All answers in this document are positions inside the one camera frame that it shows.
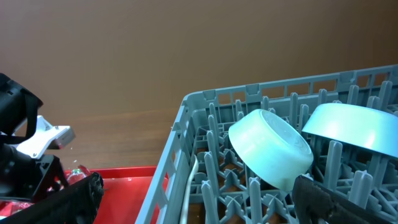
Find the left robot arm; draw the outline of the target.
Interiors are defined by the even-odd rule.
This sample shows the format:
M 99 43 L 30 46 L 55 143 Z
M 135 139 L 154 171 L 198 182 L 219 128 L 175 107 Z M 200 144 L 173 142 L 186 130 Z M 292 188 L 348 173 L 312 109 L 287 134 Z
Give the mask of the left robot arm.
M 15 147 L 33 138 L 42 101 L 1 74 L 1 200 L 37 203 L 69 183 L 60 159 L 44 154 L 34 159 Z

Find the light blue bowl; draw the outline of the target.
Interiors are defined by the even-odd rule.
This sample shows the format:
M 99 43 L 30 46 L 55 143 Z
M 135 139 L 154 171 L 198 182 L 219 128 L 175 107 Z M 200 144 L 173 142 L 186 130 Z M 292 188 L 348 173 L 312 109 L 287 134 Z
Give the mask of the light blue bowl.
M 342 103 L 321 104 L 302 131 L 397 157 L 397 116 L 380 110 Z

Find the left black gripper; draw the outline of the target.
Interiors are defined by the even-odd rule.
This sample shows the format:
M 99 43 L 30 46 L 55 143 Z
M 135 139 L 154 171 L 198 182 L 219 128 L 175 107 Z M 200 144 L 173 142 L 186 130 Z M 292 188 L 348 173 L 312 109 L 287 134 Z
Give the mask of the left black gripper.
M 68 187 L 60 159 L 44 154 L 33 159 L 15 147 L 1 144 L 1 200 L 38 202 L 49 196 L 48 189 L 58 192 Z

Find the green bowl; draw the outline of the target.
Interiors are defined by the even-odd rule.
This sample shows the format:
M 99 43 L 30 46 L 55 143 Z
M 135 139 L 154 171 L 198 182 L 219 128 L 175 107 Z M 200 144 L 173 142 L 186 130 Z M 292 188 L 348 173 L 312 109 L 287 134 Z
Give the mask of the green bowl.
M 306 140 L 270 111 L 250 112 L 229 128 L 228 135 L 237 155 L 259 178 L 286 192 L 313 163 Z

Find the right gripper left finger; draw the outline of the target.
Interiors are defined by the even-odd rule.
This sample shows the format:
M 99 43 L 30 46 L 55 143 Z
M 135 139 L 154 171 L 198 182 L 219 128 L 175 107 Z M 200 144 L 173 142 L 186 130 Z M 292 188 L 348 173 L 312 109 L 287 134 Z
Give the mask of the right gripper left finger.
M 57 224 L 94 222 L 104 195 L 102 176 L 94 172 L 11 216 L 1 224 Z

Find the white plastic spoon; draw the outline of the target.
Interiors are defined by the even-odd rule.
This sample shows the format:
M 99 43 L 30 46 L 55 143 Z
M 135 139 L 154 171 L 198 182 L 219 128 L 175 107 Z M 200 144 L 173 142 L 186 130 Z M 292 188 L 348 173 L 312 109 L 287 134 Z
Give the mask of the white plastic spoon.
M 187 179 L 187 184 L 185 186 L 185 193 L 184 193 L 182 209 L 181 209 L 181 213 L 180 213 L 179 224 L 187 224 L 187 220 L 188 220 L 188 209 L 189 209 L 191 185 L 192 185 L 194 176 L 198 172 L 198 168 L 199 168 L 199 163 L 198 163 L 198 159 L 197 159 L 196 155 L 192 156 L 190 165 L 191 165 L 191 170 L 190 170 L 190 173 L 189 173 L 189 176 Z

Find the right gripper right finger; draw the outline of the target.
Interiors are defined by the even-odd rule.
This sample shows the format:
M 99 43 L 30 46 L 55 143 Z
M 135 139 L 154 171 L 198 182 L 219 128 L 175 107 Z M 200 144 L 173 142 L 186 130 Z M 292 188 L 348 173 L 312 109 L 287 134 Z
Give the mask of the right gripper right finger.
M 345 199 L 308 176 L 300 175 L 292 190 L 296 218 L 300 224 L 320 221 L 330 224 L 390 223 L 375 211 L 366 210 L 364 200 L 359 198 L 361 193 L 370 193 L 372 184 L 370 174 L 355 174 L 353 190 L 349 199 Z

